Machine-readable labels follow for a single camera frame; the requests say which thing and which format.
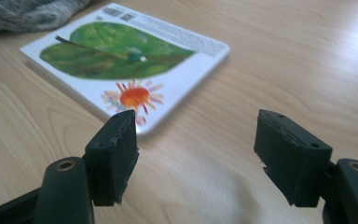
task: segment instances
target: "orange sun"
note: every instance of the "orange sun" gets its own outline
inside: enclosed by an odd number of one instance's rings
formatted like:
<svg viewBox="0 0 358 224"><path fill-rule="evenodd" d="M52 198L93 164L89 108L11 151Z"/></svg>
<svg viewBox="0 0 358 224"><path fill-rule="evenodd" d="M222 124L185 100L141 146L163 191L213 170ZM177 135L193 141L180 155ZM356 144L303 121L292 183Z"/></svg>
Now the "orange sun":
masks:
<svg viewBox="0 0 358 224"><path fill-rule="evenodd" d="M134 109L138 113L139 107L144 109L146 115L148 114L147 107L156 109L153 103L163 105L161 99L164 98L162 94L152 94L151 92L162 88L162 84L152 86L152 81L148 80L145 86L142 86L142 80L135 82L129 81L127 85L124 83L116 83L120 92L106 91L103 98L107 99L106 102L111 103L117 110Z"/></svg>

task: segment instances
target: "table surface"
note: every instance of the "table surface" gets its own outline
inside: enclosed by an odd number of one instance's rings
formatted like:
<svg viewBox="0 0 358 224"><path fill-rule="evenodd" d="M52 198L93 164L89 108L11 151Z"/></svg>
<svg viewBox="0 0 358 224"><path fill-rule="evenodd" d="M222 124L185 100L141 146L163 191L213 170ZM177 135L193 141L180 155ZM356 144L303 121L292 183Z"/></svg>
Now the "table surface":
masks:
<svg viewBox="0 0 358 224"><path fill-rule="evenodd" d="M108 1L93 1L75 19ZM358 1L117 0L231 47L157 131L122 205L96 223L322 223L291 207L253 150L263 108L358 160ZM0 204L40 187L52 162L84 154L103 126L25 63L19 47L44 33L0 34Z"/></svg>

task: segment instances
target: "white book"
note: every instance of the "white book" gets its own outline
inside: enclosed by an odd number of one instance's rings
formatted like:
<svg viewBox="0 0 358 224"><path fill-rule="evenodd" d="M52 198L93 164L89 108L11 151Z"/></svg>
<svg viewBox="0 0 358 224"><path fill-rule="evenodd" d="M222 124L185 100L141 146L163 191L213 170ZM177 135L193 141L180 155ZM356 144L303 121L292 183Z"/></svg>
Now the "white book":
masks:
<svg viewBox="0 0 358 224"><path fill-rule="evenodd" d="M229 46L109 4L21 48L40 76L101 119L136 111L150 133L228 55Z"/></svg>

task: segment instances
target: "knitted fabric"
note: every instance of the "knitted fabric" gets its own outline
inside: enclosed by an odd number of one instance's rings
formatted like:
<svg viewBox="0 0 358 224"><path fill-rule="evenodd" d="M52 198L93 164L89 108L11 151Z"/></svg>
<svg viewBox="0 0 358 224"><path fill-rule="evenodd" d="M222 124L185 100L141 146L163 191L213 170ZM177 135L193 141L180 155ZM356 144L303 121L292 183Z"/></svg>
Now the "knitted fabric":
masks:
<svg viewBox="0 0 358 224"><path fill-rule="evenodd" d="M0 32L46 31L66 24L90 0L0 0Z"/></svg>

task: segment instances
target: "wooden table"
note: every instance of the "wooden table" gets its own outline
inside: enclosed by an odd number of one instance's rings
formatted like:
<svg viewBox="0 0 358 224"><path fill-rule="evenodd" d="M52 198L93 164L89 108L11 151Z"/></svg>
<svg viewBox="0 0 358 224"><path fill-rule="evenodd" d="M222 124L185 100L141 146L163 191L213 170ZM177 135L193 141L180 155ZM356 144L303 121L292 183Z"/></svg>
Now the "wooden table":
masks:
<svg viewBox="0 0 358 224"><path fill-rule="evenodd" d="M107 4L93 1L78 18ZM122 205L96 223L322 223L290 207L255 155L260 108L280 112L358 160L358 1L117 0L226 42L228 59L138 141ZM40 187L52 162L84 154L103 126L25 64L46 33L0 35L0 204Z"/></svg>

